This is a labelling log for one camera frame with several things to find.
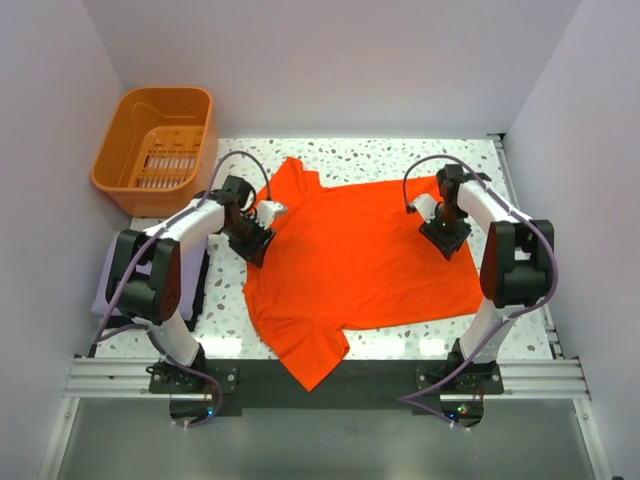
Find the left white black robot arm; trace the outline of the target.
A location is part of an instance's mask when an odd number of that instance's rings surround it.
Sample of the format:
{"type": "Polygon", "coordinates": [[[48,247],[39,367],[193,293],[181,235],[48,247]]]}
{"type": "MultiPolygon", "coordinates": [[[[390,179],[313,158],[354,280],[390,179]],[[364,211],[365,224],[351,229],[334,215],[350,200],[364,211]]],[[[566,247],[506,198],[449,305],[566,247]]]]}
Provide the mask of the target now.
{"type": "Polygon", "coordinates": [[[147,370],[155,392],[222,390],[180,312],[185,253],[212,234],[224,234],[238,256],[261,267],[275,236],[272,225],[286,210],[271,198],[257,200],[249,182],[229,176],[221,188],[197,194],[157,226],[117,235],[104,293],[107,310],[143,330],[159,353],[147,370]]]}

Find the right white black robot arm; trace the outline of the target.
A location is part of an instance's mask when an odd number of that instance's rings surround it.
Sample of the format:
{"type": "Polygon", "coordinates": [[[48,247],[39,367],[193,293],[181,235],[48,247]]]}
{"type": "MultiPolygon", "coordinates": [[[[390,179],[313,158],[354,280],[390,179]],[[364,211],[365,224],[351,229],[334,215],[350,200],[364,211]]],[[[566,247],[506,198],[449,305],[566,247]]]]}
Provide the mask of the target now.
{"type": "Polygon", "coordinates": [[[420,233],[447,261],[466,242],[470,221],[486,235],[479,274],[481,305],[454,344],[450,358],[456,362],[423,394],[446,385],[459,393],[469,392],[481,380],[479,367],[496,364],[512,324],[545,306],[557,289],[553,224],[524,214],[489,182],[484,174],[449,164],[436,174],[439,199],[424,193],[405,201],[406,210],[422,218],[420,233]]]}

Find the orange t shirt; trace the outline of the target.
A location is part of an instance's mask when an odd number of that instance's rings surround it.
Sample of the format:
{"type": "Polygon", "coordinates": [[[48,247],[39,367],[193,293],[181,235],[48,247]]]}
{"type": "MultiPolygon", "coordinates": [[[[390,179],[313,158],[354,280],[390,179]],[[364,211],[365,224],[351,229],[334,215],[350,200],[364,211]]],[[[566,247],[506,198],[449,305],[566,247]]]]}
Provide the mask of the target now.
{"type": "Polygon", "coordinates": [[[483,295],[468,247],[446,259],[401,195],[436,195],[432,177],[325,187],[288,158],[271,180],[287,207],[244,295],[261,338],[306,390],[343,360],[349,330],[472,315],[483,295]]]}

